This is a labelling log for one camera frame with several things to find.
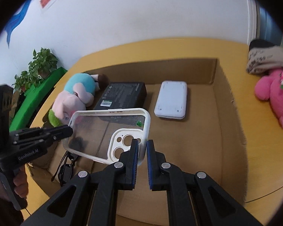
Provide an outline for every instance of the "blue wall decoration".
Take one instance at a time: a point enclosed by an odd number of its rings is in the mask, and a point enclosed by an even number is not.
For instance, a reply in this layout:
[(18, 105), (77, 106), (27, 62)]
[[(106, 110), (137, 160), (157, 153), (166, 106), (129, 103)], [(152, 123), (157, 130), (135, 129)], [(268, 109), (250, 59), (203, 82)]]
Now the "blue wall decoration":
[(8, 36), (6, 38), (6, 41), (8, 43), (8, 47), (9, 47), (9, 42), (11, 40), (11, 33), (13, 32), (13, 30), (22, 22), (22, 20), (24, 19), (26, 12), (28, 10), (29, 4), (30, 4), (31, 0), (26, 0), (26, 2), (23, 4), (23, 7), (21, 9), (21, 11), (15, 15), (13, 15), (10, 20), (7, 22), (4, 30), (7, 32)]

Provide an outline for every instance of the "black cable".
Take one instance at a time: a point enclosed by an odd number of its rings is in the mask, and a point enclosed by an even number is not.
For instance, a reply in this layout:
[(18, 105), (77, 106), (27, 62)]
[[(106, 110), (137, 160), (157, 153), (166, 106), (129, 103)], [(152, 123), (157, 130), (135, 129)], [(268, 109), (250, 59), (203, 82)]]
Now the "black cable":
[(265, 197), (265, 196), (268, 196), (268, 195), (270, 195), (270, 194), (272, 194), (272, 193), (274, 193), (274, 192), (278, 191), (278, 190), (279, 190), (279, 189), (281, 189), (281, 188), (283, 188), (283, 186), (282, 186), (282, 187), (280, 187), (280, 188), (278, 188), (278, 189), (276, 189), (276, 190), (275, 190), (275, 191), (273, 191), (273, 192), (268, 193), (267, 195), (261, 196), (261, 197), (259, 197), (259, 198), (257, 198), (257, 199), (253, 199), (253, 200), (247, 201), (247, 202), (245, 202), (245, 203), (249, 203), (249, 202), (252, 202), (252, 201), (255, 201), (255, 200), (261, 199), (261, 198), (263, 198), (263, 197)]
[(58, 171), (59, 171), (59, 168), (60, 168), (60, 166), (61, 166), (63, 160), (65, 159), (65, 157), (66, 157), (66, 155), (67, 155), (67, 152), (68, 152), (68, 151), (66, 151), (65, 154), (63, 155), (63, 157), (62, 157), (62, 159), (61, 159), (61, 161), (60, 161), (60, 163), (59, 163), (59, 165), (58, 165), (58, 167), (57, 167), (56, 172), (55, 172), (54, 175), (51, 177), (51, 181), (53, 181), (53, 180), (55, 179), (55, 177), (56, 177), (56, 175), (57, 175), (57, 173), (58, 173)]
[(29, 216), (31, 216), (30, 212), (27, 210), (27, 208), (25, 208), (25, 210), (27, 211), (27, 213), (29, 214)]

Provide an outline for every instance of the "peppa pig plush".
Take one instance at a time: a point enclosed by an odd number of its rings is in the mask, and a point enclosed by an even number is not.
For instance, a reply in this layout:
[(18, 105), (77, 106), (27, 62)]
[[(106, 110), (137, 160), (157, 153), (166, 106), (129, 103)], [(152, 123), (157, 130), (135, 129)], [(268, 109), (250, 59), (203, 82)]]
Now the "peppa pig plush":
[(260, 100), (269, 100), (283, 128), (283, 69), (271, 69), (255, 86), (255, 95)]
[(48, 120), (54, 126), (67, 125), (74, 112), (86, 110), (93, 104), (95, 91), (108, 86), (106, 75), (74, 74), (49, 110)]

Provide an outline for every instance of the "cable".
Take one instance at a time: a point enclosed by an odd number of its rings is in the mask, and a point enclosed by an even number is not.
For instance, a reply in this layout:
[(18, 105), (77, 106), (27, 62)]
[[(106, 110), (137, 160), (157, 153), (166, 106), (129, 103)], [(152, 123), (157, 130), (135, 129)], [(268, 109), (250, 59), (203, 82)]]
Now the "cable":
[(249, 203), (249, 202), (252, 202), (252, 201), (255, 201), (255, 200), (261, 199), (261, 198), (263, 198), (263, 197), (265, 197), (265, 196), (268, 196), (268, 195), (270, 195), (270, 194), (272, 194), (272, 193), (274, 193), (274, 192), (278, 191), (278, 190), (279, 190), (279, 189), (281, 189), (281, 188), (283, 188), (283, 186), (282, 186), (282, 187), (280, 187), (280, 188), (278, 188), (278, 189), (276, 189), (276, 190), (275, 190), (275, 191), (273, 191), (273, 192), (270, 192), (270, 193), (269, 193), (269, 194), (267, 194), (267, 195), (261, 196), (261, 197), (259, 197), (259, 198), (257, 198), (257, 199), (253, 199), (253, 200), (247, 201), (247, 202), (245, 202), (245, 203)]
[(27, 210), (27, 208), (25, 208), (25, 210), (27, 211), (27, 213), (29, 214), (29, 216), (31, 216), (30, 212)]

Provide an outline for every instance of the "wooden table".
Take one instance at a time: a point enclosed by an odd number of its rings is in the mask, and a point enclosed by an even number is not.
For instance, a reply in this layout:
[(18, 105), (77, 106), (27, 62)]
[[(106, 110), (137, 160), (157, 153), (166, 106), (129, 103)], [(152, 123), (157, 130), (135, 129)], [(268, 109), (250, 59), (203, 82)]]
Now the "wooden table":
[[(208, 38), (168, 38), (125, 44), (82, 57), (55, 85), (31, 127), (41, 127), (42, 118), (57, 94), (75, 73), (128, 62), (185, 57), (218, 58), (235, 98), (247, 140), (248, 191), (246, 209), (266, 223), (283, 199), (283, 129), (268, 102), (254, 96), (258, 76), (246, 73), (248, 45)], [(34, 212), (47, 195), (29, 181), (28, 210)]]

